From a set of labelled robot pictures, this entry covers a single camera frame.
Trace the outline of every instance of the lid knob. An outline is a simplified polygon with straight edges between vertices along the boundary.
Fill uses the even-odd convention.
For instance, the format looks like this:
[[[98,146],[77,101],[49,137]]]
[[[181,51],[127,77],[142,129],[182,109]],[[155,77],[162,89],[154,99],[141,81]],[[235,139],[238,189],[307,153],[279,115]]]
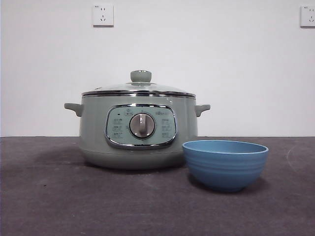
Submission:
[[[151,81],[152,73],[147,70],[135,70],[131,71],[130,78],[133,82],[147,82]]]

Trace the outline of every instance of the dark gray surface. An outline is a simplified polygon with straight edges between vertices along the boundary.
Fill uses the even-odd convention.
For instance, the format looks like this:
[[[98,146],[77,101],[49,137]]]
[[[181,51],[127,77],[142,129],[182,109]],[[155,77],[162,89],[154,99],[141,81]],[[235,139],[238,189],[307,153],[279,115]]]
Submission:
[[[78,138],[1,138],[1,235],[314,236],[315,137],[228,139],[270,149],[262,176],[234,194],[208,190],[185,166],[89,165]]]

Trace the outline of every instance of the control dial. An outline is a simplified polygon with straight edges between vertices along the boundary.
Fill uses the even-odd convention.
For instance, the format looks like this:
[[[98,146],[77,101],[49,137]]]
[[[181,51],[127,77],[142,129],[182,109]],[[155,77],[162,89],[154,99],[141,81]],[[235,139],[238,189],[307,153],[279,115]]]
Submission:
[[[136,114],[130,121],[130,130],[138,138],[149,137],[154,131],[153,118],[145,113]]]

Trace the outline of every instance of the wall outlet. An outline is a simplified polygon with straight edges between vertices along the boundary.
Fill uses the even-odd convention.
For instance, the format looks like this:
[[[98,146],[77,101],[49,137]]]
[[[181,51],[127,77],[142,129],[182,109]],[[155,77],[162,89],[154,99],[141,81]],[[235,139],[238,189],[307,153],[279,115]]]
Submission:
[[[93,26],[114,26],[114,5],[109,3],[92,6]]]
[[[315,27],[315,6],[301,6],[301,27]]]

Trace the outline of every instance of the ceramic bowl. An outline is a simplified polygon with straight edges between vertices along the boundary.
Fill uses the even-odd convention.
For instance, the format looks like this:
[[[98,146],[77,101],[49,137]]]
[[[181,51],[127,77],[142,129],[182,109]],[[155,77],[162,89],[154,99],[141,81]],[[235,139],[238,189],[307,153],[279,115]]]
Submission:
[[[190,173],[209,188],[237,192],[253,183],[262,172],[268,148],[259,144],[198,140],[183,144]]]

